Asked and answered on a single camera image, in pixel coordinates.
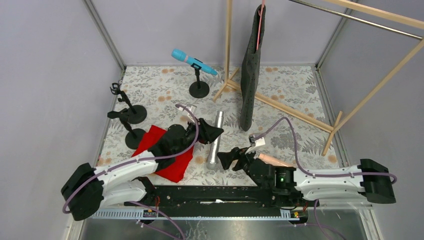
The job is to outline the blue microphone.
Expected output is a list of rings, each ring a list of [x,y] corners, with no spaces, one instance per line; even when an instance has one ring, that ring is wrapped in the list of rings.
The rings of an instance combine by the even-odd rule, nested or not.
[[[218,73],[216,72],[215,69],[213,69],[211,66],[201,62],[200,60],[189,56],[188,54],[186,54],[184,51],[180,50],[180,49],[174,49],[171,53],[171,56],[183,63],[186,63],[188,65],[190,65],[191,67],[198,69],[200,71],[203,71],[207,74],[211,74],[213,76],[216,76]]]

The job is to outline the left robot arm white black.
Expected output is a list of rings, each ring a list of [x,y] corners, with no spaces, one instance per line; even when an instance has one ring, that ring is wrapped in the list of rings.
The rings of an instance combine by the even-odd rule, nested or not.
[[[223,132],[221,127],[198,118],[186,127],[173,124],[159,135],[146,133],[142,140],[151,141],[150,146],[127,160],[98,167],[83,163],[60,190],[65,200],[62,212],[81,221],[101,207],[143,200],[148,195],[148,186],[141,177],[160,171],[184,174],[194,145],[211,144]]]

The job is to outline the silver microphone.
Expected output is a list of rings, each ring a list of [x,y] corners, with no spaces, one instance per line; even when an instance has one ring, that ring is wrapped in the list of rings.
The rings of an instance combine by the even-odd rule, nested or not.
[[[222,128],[223,127],[223,119],[224,119],[224,112],[218,111],[216,118],[215,118],[215,127],[216,128]],[[219,150],[221,136],[218,136],[213,143],[210,144],[209,149],[209,155],[206,162],[206,168],[208,170],[215,170],[218,166],[218,160],[217,160],[217,152]]]

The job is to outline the black mic stand moved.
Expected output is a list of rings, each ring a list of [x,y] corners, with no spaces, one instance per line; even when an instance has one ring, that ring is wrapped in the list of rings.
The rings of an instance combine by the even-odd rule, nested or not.
[[[200,70],[202,67],[195,62],[190,66],[194,68],[196,82],[190,85],[189,94],[196,99],[202,99],[209,94],[210,87],[206,82],[200,80]]]

